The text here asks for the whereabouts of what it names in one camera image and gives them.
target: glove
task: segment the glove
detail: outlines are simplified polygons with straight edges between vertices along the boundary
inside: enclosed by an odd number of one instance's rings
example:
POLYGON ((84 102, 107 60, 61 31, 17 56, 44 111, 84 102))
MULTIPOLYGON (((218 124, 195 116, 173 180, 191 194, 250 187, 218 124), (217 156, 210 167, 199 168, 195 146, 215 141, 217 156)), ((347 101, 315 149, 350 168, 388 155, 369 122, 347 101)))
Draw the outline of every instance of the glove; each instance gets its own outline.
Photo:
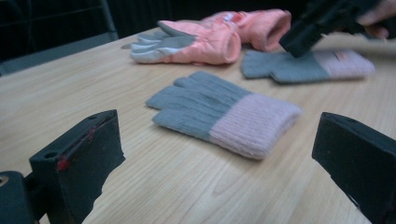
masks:
POLYGON ((203 19, 202 24, 218 21, 234 23, 242 43, 249 43, 256 50, 273 51, 279 48, 280 38, 290 29, 291 14, 280 9, 225 11, 203 19))
POLYGON ((202 26, 184 21, 159 21, 162 33, 141 35, 131 44, 138 63, 233 63, 241 51, 234 28, 223 22, 202 26))
POLYGON ((146 104, 154 123, 260 160, 297 120, 301 109, 205 72, 179 78, 146 104))
POLYGON ((300 58, 287 52, 249 50, 241 70, 246 78, 272 77, 281 83, 363 78, 375 73, 370 61, 350 49, 313 51, 300 58))

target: black object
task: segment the black object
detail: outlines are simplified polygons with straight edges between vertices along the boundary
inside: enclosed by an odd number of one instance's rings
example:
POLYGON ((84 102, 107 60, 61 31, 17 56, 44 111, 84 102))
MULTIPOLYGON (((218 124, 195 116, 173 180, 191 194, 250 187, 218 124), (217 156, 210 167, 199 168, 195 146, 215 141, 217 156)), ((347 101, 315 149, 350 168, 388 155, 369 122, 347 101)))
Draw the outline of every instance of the black object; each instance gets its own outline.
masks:
POLYGON ((116 110, 92 115, 41 149, 33 172, 0 173, 0 223, 81 223, 125 158, 116 110))
POLYGON ((373 223, 396 223, 396 141, 347 117, 323 113, 312 158, 373 223))
MULTIPOLYGON (((312 0, 305 12, 280 39, 281 46, 294 57, 307 53, 324 35, 334 31, 366 34, 356 19, 375 7, 378 0, 312 0)), ((396 37, 396 17, 379 23, 396 37)))
POLYGON ((196 20, 199 21, 205 17, 212 16, 221 11, 256 11, 279 8, 287 10, 297 18, 304 11, 304 6, 308 0, 170 0, 172 7, 172 21, 179 20, 196 20))

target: wooden table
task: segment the wooden table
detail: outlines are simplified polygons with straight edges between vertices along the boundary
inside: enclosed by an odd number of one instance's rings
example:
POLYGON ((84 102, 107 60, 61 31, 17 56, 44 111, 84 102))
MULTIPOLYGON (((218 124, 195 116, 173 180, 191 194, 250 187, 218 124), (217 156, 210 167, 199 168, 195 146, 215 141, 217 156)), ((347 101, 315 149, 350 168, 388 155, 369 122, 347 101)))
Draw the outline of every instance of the wooden table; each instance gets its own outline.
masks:
POLYGON ((371 60, 364 80, 277 85, 222 66, 134 63, 130 36, 0 78, 0 170, 31 172, 28 159, 89 115, 117 109, 126 161, 107 179, 84 223, 368 223, 311 158, 323 111, 396 137, 396 44, 330 35, 318 49, 350 48, 371 60), (145 101, 204 70, 299 105, 304 113, 263 161, 156 126, 145 101))

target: finger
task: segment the finger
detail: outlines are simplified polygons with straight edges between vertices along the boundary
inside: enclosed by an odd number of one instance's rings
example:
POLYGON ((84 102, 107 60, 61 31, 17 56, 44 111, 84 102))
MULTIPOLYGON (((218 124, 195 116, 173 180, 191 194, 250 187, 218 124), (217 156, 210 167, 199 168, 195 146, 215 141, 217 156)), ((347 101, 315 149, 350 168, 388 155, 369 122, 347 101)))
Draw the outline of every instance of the finger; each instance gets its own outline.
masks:
POLYGON ((389 37, 389 31, 381 26, 367 26, 364 29, 368 35, 376 38, 386 39, 389 37))
POLYGON ((364 26, 372 25, 379 21, 396 15, 396 0, 383 0, 374 9, 358 18, 358 23, 364 26))
POLYGON ((207 117, 206 114, 189 108, 164 109, 158 113, 152 121, 168 129, 206 141, 209 141, 210 128, 213 126, 213 123, 215 123, 213 118, 207 117))
POLYGON ((184 89, 179 87, 167 87, 155 95, 151 96, 147 101, 146 105, 156 109, 164 109, 171 105, 174 105, 175 102, 181 101, 181 96, 183 96, 184 89))

